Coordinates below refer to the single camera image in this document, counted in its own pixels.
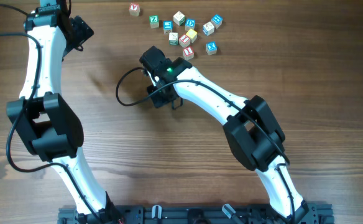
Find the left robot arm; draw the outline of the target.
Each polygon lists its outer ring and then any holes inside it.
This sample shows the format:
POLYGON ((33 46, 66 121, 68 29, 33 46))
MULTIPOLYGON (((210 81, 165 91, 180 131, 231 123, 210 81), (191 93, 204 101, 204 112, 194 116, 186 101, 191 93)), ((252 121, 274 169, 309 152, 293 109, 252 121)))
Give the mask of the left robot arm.
POLYGON ((70 14, 70 1, 41 1, 27 14, 27 75, 18 100, 7 104, 9 133, 17 133, 43 168, 52 167, 61 177, 76 203, 78 223, 120 223, 122 215, 85 159, 81 121, 62 97, 64 57, 73 49, 82 51, 94 34, 81 17, 70 14))

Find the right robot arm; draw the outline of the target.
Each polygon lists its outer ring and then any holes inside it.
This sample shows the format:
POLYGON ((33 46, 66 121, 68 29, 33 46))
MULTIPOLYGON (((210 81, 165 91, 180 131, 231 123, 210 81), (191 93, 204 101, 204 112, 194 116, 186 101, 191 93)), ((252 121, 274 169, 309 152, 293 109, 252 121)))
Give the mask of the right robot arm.
POLYGON ((287 170, 285 135, 263 98, 232 94, 205 78, 189 61, 170 60, 155 46, 139 62, 152 81, 157 107, 181 98, 213 116, 223 127, 233 156, 259 176, 276 217, 286 223, 303 219, 308 208, 287 170))

